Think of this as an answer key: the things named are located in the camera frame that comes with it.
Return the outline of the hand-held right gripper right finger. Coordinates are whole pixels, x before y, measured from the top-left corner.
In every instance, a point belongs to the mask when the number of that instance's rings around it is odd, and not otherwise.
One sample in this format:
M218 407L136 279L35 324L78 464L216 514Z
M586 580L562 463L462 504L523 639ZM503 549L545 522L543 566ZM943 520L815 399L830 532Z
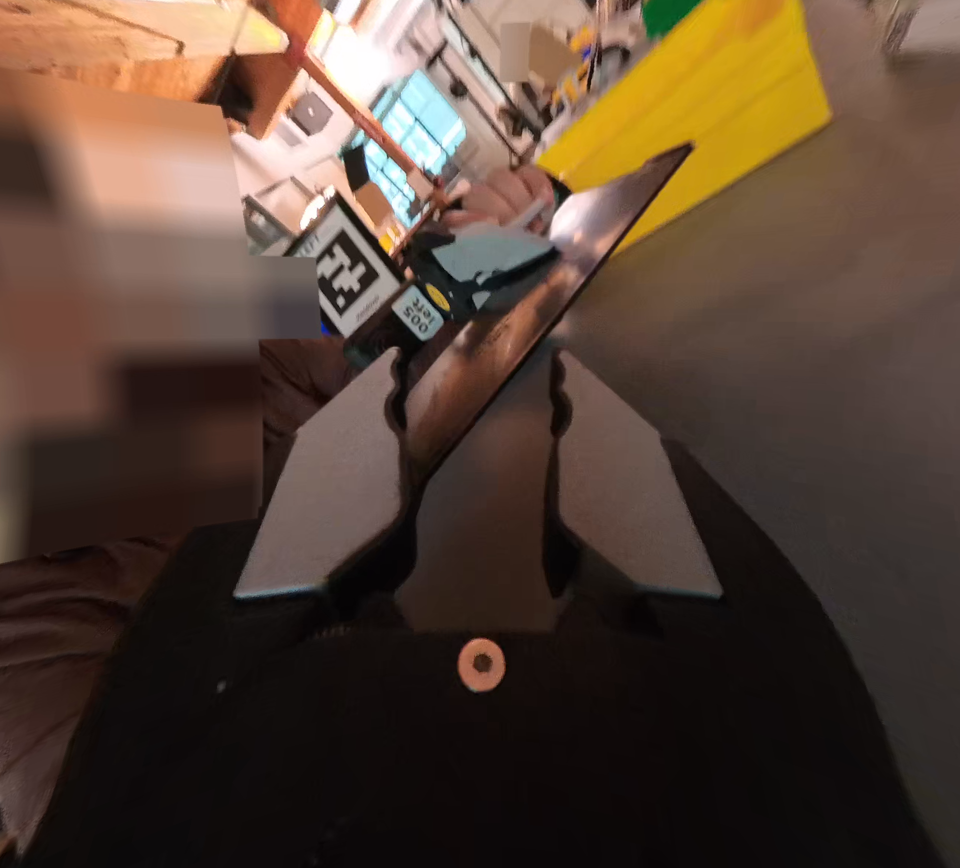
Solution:
M543 568L551 595L590 581L722 598L660 434L566 349L550 375Z

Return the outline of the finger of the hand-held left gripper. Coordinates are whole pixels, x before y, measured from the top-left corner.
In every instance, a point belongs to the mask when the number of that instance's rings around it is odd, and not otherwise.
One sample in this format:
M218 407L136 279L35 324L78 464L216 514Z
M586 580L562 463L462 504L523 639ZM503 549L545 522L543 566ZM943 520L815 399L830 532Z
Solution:
M479 286L531 269L558 253L548 238L491 223L469 225L443 241L431 249L433 261L454 281Z

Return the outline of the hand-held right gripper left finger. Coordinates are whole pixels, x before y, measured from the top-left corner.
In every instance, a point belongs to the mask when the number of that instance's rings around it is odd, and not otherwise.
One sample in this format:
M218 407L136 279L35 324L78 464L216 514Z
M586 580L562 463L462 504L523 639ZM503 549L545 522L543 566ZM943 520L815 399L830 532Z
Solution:
M298 429L234 599L330 594L399 530L410 502L401 359L387 349Z

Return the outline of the black panel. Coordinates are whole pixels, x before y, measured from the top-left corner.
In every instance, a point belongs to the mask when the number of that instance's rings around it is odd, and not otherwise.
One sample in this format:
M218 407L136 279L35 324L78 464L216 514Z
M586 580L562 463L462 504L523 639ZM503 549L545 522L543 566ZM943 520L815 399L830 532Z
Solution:
M602 187L571 194L554 217L557 255L511 303L482 310L408 390L406 451L424 485L522 369L693 153L692 142Z

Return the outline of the yellow plastic bin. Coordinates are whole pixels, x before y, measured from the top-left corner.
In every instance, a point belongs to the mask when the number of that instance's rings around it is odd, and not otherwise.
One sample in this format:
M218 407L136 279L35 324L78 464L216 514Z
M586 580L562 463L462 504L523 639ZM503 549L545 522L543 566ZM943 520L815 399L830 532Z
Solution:
M703 0L539 155L571 190L693 147L630 229L635 244L834 118L802 0Z

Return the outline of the person's left forearm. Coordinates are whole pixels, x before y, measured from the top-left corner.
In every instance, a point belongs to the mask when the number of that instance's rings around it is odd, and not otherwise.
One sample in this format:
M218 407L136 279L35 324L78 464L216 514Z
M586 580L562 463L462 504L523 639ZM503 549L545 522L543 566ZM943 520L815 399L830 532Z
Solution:
M360 374L339 336L258 343L263 450L291 437Z

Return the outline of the person's left hand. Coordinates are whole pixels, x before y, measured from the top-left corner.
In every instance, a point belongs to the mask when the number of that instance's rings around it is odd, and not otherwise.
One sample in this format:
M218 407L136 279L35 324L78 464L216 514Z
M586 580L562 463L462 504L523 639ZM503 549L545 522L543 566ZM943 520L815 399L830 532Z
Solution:
M486 222L545 237L558 206L570 193L566 184L537 165L502 167L471 185L457 207L446 211L443 222L456 229Z

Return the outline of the person's brown top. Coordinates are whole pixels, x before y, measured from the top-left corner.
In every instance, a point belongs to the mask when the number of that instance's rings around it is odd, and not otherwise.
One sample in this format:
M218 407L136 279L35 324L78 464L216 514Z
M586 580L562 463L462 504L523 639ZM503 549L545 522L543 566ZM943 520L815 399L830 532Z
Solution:
M22 854L140 598L183 543L135 537L1 567L2 854Z

